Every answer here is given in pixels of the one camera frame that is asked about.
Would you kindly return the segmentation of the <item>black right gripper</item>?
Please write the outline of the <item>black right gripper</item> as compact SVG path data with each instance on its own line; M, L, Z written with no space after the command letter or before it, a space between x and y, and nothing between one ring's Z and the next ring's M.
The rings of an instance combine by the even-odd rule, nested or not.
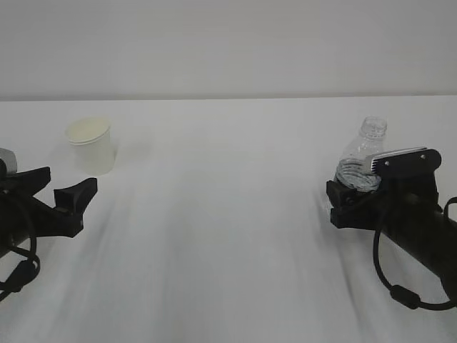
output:
M383 179L376 191L357 202L357 190L340 182L327 181L326 194L332 205L331 223L339 229L373 231L381 226L386 232L406 227L440 231L435 172L406 179Z

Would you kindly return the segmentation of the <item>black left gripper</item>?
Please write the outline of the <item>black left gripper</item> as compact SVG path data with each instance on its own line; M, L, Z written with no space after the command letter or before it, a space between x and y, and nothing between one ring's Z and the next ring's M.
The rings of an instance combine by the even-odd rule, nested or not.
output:
M32 195L51 181L51 168L8 174L15 189L1 193L1 246L22 243L31 233L37 237L75 237L84 228L83 214L98 191L97 178L91 177L71 187L54 190L55 206Z

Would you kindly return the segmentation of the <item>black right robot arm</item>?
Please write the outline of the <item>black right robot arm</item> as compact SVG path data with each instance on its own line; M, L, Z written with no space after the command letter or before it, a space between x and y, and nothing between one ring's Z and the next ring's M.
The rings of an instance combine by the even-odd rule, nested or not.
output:
M384 179L374 192L359 192L341 182L326 183L330 221L338 229L380 229L393 243L441 281L456 301L456 221L438 204L434 174Z

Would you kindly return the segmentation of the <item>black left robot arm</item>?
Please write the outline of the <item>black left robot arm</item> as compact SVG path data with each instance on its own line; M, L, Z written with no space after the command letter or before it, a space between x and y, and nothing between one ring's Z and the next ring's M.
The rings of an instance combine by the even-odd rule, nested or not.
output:
M35 195L51 181L48 166L7 174L1 178L1 256L31 237L75 237L83 228L83 215L98 191L96 178L54 190L55 206Z

